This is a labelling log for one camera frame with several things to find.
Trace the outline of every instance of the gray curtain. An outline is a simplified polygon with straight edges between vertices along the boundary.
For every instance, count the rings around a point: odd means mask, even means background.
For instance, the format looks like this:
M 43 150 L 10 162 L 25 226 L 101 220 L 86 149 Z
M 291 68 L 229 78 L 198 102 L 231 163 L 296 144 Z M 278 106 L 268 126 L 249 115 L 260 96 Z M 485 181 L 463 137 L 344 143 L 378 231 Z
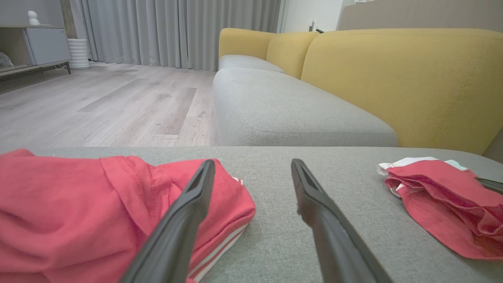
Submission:
M 225 27 L 275 32 L 280 0 L 81 0 L 93 60 L 218 69 Z

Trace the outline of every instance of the gray sofa cushion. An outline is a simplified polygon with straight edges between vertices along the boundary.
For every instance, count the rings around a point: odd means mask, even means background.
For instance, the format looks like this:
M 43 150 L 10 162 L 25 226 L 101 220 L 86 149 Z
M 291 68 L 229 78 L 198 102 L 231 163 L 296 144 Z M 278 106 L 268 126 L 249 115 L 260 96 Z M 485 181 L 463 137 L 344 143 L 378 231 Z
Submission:
M 377 164 L 405 157 L 454 159 L 482 178 L 503 182 L 503 165 L 470 153 L 406 148 L 203 147 L 75 148 L 37 155 L 98 158 L 136 155 L 159 165 L 218 158 L 244 180 L 257 206 L 236 244 L 202 282 L 322 282 L 310 228 L 297 215 L 290 171 L 301 158 L 394 282 L 501 282 L 503 262 L 458 256 L 419 226 L 384 185 Z
M 213 98 L 223 146 L 397 146 L 379 118 L 286 74 L 222 69 Z
M 261 70 L 271 70 L 275 72 L 283 73 L 283 70 L 263 59 L 246 56 L 246 55 L 224 55 L 220 58 L 218 62 L 218 69 L 223 68 L 251 68 L 251 69 L 261 69 Z

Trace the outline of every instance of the cabinet drawer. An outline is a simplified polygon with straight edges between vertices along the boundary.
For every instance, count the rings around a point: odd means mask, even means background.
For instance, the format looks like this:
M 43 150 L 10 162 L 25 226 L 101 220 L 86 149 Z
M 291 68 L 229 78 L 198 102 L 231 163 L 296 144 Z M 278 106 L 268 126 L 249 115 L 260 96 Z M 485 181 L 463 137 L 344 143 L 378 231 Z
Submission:
M 64 29 L 27 28 L 35 65 L 70 60 L 70 49 Z

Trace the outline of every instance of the white ribbed vase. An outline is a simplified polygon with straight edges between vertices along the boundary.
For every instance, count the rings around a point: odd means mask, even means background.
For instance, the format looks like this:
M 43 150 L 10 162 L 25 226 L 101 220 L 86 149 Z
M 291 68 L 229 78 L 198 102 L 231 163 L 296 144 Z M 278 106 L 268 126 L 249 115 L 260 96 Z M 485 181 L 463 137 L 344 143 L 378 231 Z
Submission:
M 68 38 L 70 46 L 70 69 L 89 69 L 89 52 L 87 39 L 72 39 Z

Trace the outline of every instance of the wooden floor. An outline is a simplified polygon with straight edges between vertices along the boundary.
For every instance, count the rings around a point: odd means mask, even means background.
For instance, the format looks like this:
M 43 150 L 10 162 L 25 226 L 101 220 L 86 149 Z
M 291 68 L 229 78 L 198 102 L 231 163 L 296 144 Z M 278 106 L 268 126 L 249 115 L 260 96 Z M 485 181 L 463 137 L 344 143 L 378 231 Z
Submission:
M 218 145 L 214 76 L 93 63 L 0 81 L 0 150 Z

